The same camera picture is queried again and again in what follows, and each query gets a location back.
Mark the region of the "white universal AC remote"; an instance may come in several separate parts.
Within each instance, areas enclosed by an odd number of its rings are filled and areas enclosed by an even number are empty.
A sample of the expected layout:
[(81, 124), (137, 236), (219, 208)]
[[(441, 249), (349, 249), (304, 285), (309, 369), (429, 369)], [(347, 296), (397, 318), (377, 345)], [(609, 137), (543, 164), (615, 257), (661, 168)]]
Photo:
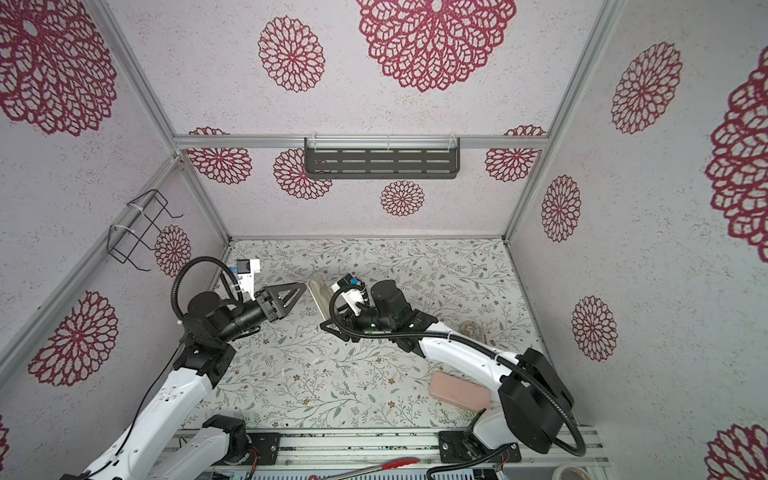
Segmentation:
[(322, 276), (318, 275), (311, 278), (307, 282), (307, 289), (309, 290), (313, 301), (322, 317), (322, 321), (328, 321), (331, 319), (329, 305), (330, 299), (333, 295), (332, 290), (327, 286)]

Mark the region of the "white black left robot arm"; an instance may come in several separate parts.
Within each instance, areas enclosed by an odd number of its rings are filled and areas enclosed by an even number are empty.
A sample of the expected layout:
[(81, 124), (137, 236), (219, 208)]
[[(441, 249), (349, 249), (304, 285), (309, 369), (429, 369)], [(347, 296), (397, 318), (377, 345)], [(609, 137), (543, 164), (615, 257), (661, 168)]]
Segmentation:
[(167, 459), (161, 453), (191, 411), (225, 376), (234, 341), (264, 322), (285, 318), (306, 291), (303, 283), (270, 285), (250, 301), (225, 300), (214, 291), (193, 297), (180, 320), (182, 350), (159, 375), (161, 384), (130, 426), (82, 473), (82, 479), (195, 479), (220, 462), (249, 454), (243, 421), (216, 415)]

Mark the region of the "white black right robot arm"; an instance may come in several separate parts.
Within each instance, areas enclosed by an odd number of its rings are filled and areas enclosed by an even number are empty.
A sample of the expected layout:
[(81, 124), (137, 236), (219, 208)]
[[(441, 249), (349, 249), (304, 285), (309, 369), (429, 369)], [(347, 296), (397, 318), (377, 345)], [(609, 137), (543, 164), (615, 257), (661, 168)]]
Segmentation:
[(490, 408), (476, 415), (464, 435), (473, 454), (521, 443), (540, 454), (558, 447), (585, 455), (572, 415), (574, 398), (541, 352), (505, 352), (460, 334), (413, 308), (392, 280), (366, 287), (347, 276), (332, 286), (312, 281), (309, 288), (323, 331), (344, 342), (390, 341), (406, 353), (460, 371), (490, 392)]

